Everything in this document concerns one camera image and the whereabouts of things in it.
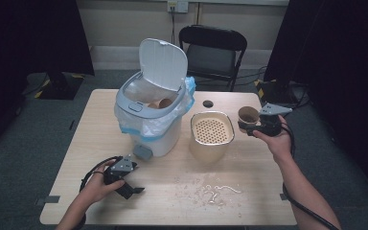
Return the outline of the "clear plastic trash bag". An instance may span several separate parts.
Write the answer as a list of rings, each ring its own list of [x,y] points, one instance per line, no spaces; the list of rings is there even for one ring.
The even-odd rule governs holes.
[[[133,76],[118,91],[114,114],[122,133],[143,141],[161,139],[171,126],[194,105],[196,83],[193,77],[184,79],[177,91],[171,91]],[[149,108],[163,99],[172,100],[166,108]]]

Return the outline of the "grey floor tape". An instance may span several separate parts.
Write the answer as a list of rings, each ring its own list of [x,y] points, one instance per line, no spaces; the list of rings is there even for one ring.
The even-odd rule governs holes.
[[[44,206],[47,203],[58,203],[60,199],[59,195],[47,195],[45,197],[40,197],[35,201],[36,206]]]

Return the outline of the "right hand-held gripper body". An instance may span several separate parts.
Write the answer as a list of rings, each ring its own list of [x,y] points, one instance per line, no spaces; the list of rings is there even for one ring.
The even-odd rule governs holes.
[[[279,116],[288,115],[291,112],[292,109],[289,107],[266,103],[259,111],[260,124],[254,126],[253,130],[258,130],[267,136],[274,137],[280,134],[282,130]]]

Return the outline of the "spilled white noodles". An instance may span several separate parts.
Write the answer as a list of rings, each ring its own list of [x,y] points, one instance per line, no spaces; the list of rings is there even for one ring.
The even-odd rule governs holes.
[[[212,185],[203,186],[198,192],[201,200],[209,205],[222,206],[231,201],[232,196],[241,194],[242,191],[237,190],[228,185]]]

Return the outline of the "person's left hand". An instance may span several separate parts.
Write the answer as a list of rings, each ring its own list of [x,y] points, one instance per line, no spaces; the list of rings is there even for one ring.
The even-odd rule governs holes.
[[[114,163],[113,160],[109,160],[101,164],[97,169],[95,169],[85,187],[79,193],[82,200],[89,205],[98,202],[105,198],[109,193],[121,188],[124,184],[124,180],[118,180],[111,184],[106,185],[104,183],[104,171],[105,169]]]

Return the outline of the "person's right hand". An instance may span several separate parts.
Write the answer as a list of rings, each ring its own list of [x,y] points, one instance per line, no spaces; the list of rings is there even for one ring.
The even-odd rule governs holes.
[[[291,139],[286,131],[282,131],[275,137],[267,136],[258,130],[253,131],[253,135],[256,138],[263,140],[270,152],[273,154],[274,161],[278,164],[284,164],[292,159],[291,150]]]

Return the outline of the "black curtain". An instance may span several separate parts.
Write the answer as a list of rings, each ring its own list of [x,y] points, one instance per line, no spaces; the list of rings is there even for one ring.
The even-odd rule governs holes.
[[[77,0],[0,0],[0,76],[94,73]]]
[[[264,77],[307,84],[368,178],[368,0],[288,0]]]

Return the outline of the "beige strainer basin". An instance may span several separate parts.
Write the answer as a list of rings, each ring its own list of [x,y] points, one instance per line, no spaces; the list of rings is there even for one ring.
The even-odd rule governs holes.
[[[199,112],[191,119],[190,153],[199,162],[218,162],[234,139],[232,122],[223,112]]]

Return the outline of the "white pedal trash can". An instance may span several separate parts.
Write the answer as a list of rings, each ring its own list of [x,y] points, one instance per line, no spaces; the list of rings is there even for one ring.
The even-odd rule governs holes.
[[[145,78],[156,86],[177,91],[184,79],[189,77],[186,54],[167,41],[155,38],[143,40],[139,47],[139,60],[140,71],[133,76]],[[143,141],[129,135],[133,141],[134,154],[142,159],[166,155],[179,139],[181,119],[161,139],[155,141]]]

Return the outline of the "white wall outlet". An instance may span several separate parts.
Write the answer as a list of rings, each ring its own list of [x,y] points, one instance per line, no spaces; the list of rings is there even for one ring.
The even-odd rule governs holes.
[[[188,10],[189,10],[189,3],[187,1],[173,0],[167,2],[168,12],[187,13]]]

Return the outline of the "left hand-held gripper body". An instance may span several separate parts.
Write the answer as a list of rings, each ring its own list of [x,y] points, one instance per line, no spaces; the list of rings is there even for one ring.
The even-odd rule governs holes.
[[[112,184],[115,181],[123,179],[126,175],[133,172],[137,167],[137,163],[131,159],[130,155],[118,156],[103,172],[103,182],[106,185]]]

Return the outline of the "black folding chair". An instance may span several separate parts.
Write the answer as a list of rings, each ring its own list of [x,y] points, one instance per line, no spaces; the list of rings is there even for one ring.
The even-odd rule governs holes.
[[[187,45],[189,76],[226,81],[229,90],[234,89],[247,48],[247,40],[241,33],[191,25],[181,29],[178,38],[181,49]]]

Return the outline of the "black floor box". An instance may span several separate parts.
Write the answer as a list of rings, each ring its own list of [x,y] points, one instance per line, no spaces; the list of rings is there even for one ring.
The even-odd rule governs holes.
[[[276,80],[255,80],[258,96],[263,102],[270,104],[296,104],[298,102],[291,87]]]

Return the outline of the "black stand base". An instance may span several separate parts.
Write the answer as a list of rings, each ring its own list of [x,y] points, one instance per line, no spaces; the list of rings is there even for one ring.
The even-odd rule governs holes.
[[[40,100],[72,101],[84,80],[82,75],[62,72],[48,72],[47,79],[35,94]]]

